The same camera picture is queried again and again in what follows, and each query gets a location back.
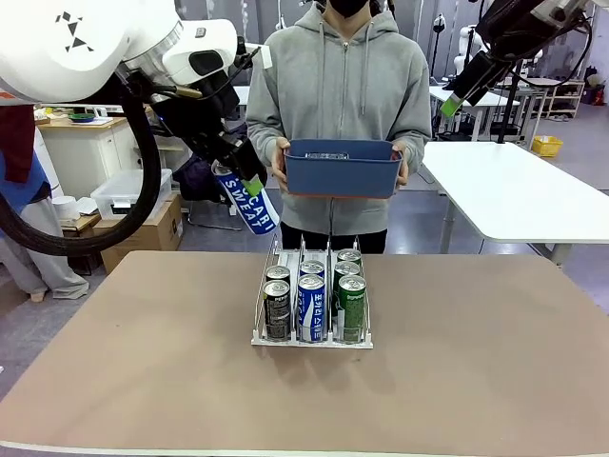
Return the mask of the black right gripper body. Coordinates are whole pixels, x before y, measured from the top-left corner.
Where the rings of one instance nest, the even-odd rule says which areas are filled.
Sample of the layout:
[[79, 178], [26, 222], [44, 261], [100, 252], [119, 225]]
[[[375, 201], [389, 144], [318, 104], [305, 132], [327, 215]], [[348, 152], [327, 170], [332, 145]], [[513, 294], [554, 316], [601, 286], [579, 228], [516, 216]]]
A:
[[513, 61], [497, 59], [486, 51], [479, 51], [454, 81], [454, 95], [459, 105], [467, 102], [476, 106], [513, 67]]

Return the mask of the person's right hand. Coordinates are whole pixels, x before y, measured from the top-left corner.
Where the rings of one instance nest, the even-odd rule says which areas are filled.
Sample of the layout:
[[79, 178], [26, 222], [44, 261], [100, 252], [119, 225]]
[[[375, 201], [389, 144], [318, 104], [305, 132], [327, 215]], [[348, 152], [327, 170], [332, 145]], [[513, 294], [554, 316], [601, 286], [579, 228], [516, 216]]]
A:
[[279, 137], [276, 140], [276, 150], [271, 161], [273, 175], [277, 179], [279, 187], [282, 191], [288, 191], [287, 177], [285, 174], [285, 153], [289, 151], [289, 148], [290, 144], [288, 140], [284, 137]]

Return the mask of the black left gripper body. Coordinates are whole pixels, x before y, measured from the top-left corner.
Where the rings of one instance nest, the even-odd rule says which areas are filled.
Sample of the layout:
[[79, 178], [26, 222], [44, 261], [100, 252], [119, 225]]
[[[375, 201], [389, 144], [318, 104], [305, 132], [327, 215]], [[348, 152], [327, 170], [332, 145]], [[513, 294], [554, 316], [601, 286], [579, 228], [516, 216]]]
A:
[[218, 136], [218, 148], [216, 159], [240, 179], [248, 182], [258, 179], [262, 184], [267, 182], [266, 166], [248, 138], [241, 140], [224, 133]]

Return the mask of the person's left hand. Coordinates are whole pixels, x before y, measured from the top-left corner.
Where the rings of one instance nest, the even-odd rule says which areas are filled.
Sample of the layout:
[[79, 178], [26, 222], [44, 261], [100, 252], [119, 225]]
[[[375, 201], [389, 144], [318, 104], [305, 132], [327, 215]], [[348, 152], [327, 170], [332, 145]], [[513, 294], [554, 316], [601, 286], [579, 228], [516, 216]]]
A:
[[395, 191], [401, 189], [401, 187], [407, 184], [409, 176], [408, 168], [408, 147], [402, 141], [394, 141], [392, 144], [392, 159], [394, 161], [400, 161], [400, 168], [396, 179]]

